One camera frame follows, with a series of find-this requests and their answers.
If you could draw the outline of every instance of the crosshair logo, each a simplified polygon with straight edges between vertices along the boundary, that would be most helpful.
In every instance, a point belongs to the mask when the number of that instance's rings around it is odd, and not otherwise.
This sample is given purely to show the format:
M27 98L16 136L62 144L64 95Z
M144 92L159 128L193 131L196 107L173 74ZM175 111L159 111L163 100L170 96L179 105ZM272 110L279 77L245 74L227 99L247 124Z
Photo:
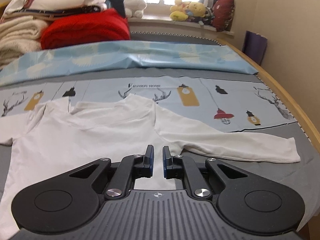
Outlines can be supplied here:
M163 196L163 194L161 194L160 192L157 192L155 194L153 194L156 198L160 198Z

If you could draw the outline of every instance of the white t-shirt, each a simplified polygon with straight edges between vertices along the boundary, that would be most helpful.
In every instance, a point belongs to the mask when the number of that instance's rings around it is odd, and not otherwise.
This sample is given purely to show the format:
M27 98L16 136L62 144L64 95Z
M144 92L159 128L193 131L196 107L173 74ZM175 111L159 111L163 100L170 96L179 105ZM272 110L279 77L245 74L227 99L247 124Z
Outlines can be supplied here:
M174 180L163 177L163 146L169 146L172 155L185 148L229 160L300 161L293 138L223 133L132 94L116 103L79 102L75 107L61 98L26 114L0 118L0 144L12 144L0 202L0 239L18 231L11 202L23 188L102 157L119 162L127 155L144 154L148 144L155 148L153 177L137 179L136 189L175 189Z

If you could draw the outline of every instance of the bed sheet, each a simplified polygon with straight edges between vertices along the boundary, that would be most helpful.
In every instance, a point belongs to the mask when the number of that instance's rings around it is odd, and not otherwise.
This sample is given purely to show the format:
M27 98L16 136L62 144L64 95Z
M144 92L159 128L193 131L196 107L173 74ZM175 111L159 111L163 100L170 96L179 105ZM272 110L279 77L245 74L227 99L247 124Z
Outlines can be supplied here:
M119 101L132 92L152 98L162 107L224 132L253 131L294 137L301 157L299 163L227 162L295 189L306 204L306 213L299 228L320 206L317 180L320 176L319 154L294 117L254 75L152 68L112 70L7 86L0 90L0 103L6 100L10 106L10 100L13 103L23 100L6 115L22 113L33 95L40 91L43 93L40 102L67 94L71 96L72 105L77 101ZM229 120L215 119L218 110L233 117ZM9 168L10 152L10 147L0 147L0 197ZM189 152L183 154L192 156L196 161L205 160L205 157Z
M257 73L253 66L227 45L105 41L26 53L0 71L0 86L40 78L135 67Z

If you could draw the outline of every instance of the plush toy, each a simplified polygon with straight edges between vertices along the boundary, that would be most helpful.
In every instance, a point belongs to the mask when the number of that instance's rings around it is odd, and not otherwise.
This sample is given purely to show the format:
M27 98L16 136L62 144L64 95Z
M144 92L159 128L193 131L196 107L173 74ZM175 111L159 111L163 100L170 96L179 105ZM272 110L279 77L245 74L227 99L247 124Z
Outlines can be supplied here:
M214 19L214 15L213 15L212 9L207 7L204 17L189 16L187 21L199 23L200 25L211 25L213 19Z
M180 12L180 11L174 11L170 14L170 18L173 21L185 21L188 19L188 15L186 15L184 12Z
M144 0L124 0L125 15L128 18L142 18L143 10L147 7Z
M184 12L190 2L183 2L182 0L174 0L174 5L170 7L171 12L179 11Z
M203 3L191 2L188 5L188 8L186 9L185 13L193 17L204 17L206 10L207 8L203 5Z

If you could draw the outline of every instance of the yellow stuffed toy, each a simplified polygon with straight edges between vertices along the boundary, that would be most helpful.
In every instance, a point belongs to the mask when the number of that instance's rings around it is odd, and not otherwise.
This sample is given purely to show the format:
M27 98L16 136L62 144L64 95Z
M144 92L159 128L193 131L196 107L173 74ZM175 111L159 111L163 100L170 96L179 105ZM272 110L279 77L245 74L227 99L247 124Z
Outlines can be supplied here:
M207 8L199 2L183 2L175 0L175 5L170 7L170 18L174 21L186 21L188 17L205 17Z
M190 2L183 2L182 0L174 0L174 5L170 7L171 12L184 12L186 7L190 4Z
M185 13L193 17L205 17L207 8L200 2L191 2L186 8Z
M188 15L185 13L185 11L188 8L188 5L190 2L183 2L182 0L174 0L175 5L172 5L170 7L170 18L173 21L185 21L188 19Z
M186 19L188 19L188 15L186 15L184 12L180 12L180 11L174 11L170 14L170 18L173 21L180 21L183 22Z

